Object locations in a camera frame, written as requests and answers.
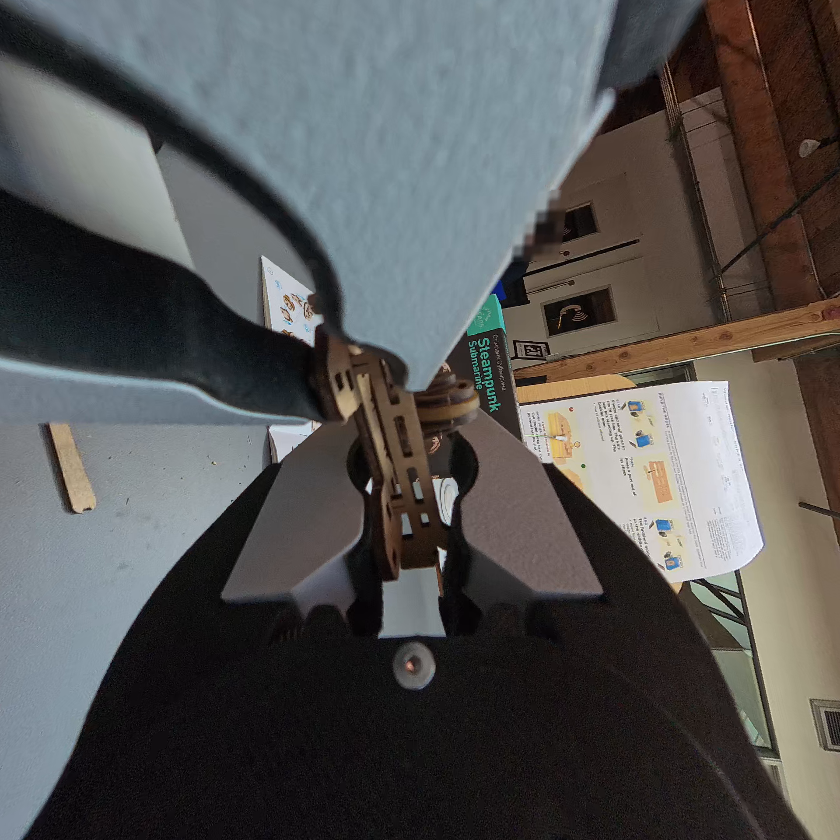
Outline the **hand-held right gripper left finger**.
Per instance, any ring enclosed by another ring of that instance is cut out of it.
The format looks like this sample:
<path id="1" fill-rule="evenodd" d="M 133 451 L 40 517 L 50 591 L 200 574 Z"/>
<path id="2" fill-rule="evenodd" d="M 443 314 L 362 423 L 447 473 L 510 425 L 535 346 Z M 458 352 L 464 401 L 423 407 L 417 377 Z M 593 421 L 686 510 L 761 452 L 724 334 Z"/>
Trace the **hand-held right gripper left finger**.
<path id="1" fill-rule="evenodd" d="M 279 604 L 301 620 L 336 608 L 361 636 L 382 630 L 369 478 L 352 423 L 321 426 L 285 457 L 221 592 L 231 606 Z"/>

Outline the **black product box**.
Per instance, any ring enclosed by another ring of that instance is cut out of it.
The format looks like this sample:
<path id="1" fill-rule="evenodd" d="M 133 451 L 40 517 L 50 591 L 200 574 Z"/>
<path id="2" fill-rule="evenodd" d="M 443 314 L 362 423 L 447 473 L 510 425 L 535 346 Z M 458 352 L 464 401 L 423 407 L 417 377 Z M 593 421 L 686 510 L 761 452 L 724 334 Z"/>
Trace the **black product box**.
<path id="1" fill-rule="evenodd" d="M 501 302 L 491 293 L 439 373 L 473 382 L 482 410 L 522 440 L 518 396 Z"/>

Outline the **white phone booth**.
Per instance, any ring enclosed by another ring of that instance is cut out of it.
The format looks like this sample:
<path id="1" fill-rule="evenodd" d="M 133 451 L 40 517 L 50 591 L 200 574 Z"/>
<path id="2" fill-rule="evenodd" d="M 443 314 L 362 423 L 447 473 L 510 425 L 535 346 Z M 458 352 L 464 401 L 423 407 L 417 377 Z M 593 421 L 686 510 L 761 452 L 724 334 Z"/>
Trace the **white phone booth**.
<path id="1" fill-rule="evenodd" d="M 528 304 L 505 311 L 510 341 L 561 358 L 719 320 L 673 113 L 657 76 L 620 95 L 539 229 Z"/>

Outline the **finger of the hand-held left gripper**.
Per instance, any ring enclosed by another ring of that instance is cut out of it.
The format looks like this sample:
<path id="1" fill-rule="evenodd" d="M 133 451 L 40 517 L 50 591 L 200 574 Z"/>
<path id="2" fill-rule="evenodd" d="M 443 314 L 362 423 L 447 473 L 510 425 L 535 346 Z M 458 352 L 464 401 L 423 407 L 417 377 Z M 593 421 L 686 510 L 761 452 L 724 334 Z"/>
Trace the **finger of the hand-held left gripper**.
<path id="1" fill-rule="evenodd" d="M 2 52 L 302 233 L 328 325 L 420 391 L 702 2 L 2 2 Z"/>
<path id="2" fill-rule="evenodd" d="M 2 192 L 2 419 L 323 422 L 314 352 L 187 268 Z"/>

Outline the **wooden beam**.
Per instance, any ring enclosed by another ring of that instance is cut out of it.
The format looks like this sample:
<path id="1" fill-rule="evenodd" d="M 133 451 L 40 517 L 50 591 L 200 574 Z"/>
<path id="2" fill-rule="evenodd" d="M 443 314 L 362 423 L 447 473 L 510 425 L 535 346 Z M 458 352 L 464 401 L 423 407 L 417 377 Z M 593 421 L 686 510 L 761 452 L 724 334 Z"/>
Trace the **wooden beam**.
<path id="1" fill-rule="evenodd" d="M 762 316 L 678 332 L 641 342 L 531 365 L 514 372 L 516 383 L 567 382 L 622 375 L 787 343 L 837 337 L 838 298 Z"/>

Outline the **wooden clipboard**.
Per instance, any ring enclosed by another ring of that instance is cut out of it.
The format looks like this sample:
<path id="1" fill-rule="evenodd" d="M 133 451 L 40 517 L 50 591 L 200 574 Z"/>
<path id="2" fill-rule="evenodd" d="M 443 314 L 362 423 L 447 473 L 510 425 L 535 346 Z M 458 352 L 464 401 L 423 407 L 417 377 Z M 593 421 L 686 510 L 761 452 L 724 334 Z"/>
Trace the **wooden clipboard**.
<path id="1" fill-rule="evenodd" d="M 699 558 L 662 392 L 618 374 L 518 389 L 522 442 L 545 465 L 592 564 L 643 554 L 677 595 Z"/>

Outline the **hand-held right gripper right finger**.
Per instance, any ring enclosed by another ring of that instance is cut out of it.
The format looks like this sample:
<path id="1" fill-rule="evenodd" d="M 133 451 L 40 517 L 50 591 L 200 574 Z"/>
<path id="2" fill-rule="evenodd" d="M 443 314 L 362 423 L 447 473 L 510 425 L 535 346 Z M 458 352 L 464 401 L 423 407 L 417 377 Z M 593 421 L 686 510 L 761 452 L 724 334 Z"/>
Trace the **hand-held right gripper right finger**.
<path id="1" fill-rule="evenodd" d="M 444 562 L 444 630 L 465 634 L 509 605 L 588 602 L 604 591 L 545 465 L 478 411 L 452 434 L 455 499 Z"/>

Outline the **illustrated instruction sheet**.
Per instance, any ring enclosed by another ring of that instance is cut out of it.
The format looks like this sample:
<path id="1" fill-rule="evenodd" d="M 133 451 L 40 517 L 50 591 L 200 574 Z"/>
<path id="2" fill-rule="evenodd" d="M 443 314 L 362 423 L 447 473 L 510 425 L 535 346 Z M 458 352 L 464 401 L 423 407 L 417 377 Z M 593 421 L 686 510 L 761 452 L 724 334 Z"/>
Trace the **illustrated instruction sheet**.
<path id="1" fill-rule="evenodd" d="M 672 585 L 764 548 L 726 381 L 518 388 L 524 444 L 584 492 Z"/>

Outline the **wall vent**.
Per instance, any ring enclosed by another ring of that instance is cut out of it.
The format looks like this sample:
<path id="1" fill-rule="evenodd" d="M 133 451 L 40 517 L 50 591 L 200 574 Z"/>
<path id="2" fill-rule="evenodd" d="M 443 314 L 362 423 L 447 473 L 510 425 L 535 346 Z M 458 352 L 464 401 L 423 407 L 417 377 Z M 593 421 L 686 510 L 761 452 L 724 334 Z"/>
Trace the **wall vent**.
<path id="1" fill-rule="evenodd" d="M 810 699 L 810 706 L 821 748 L 826 752 L 839 753 L 839 701 Z"/>

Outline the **white assembly booklet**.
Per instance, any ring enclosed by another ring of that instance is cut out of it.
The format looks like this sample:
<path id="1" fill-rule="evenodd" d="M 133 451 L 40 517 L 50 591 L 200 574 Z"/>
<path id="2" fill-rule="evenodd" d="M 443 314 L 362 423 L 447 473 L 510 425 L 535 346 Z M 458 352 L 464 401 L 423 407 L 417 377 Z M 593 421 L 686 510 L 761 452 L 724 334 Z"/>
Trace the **white assembly booklet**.
<path id="1" fill-rule="evenodd" d="M 314 347 L 322 316 L 310 303 L 312 292 L 264 255 L 260 272 L 266 327 Z"/>

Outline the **flat wooden stick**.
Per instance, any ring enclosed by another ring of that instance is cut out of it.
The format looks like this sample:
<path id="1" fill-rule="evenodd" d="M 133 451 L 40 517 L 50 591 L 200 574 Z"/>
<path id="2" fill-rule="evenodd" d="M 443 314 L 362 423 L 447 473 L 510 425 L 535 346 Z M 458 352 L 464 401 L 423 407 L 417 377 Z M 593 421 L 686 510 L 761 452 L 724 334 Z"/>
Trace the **flat wooden stick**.
<path id="1" fill-rule="evenodd" d="M 76 514 L 95 510 L 96 495 L 70 426 L 66 423 L 48 423 L 47 430 L 70 510 Z"/>

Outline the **wooden model assembly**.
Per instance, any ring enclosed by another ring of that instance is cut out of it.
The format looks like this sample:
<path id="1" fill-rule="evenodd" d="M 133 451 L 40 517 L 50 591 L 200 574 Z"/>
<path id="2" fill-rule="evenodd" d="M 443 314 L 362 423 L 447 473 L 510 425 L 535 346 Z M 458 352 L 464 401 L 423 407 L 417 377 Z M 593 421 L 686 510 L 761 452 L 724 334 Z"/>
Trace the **wooden model assembly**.
<path id="1" fill-rule="evenodd" d="M 384 581 L 402 570 L 433 568 L 447 547 L 428 465 L 429 442 L 476 419 L 480 399 L 471 381 L 449 368 L 411 393 L 389 364 L 316 329 L 311 383 L 330 421 L 354 421 L 371 473 L 372 553 Z"/>

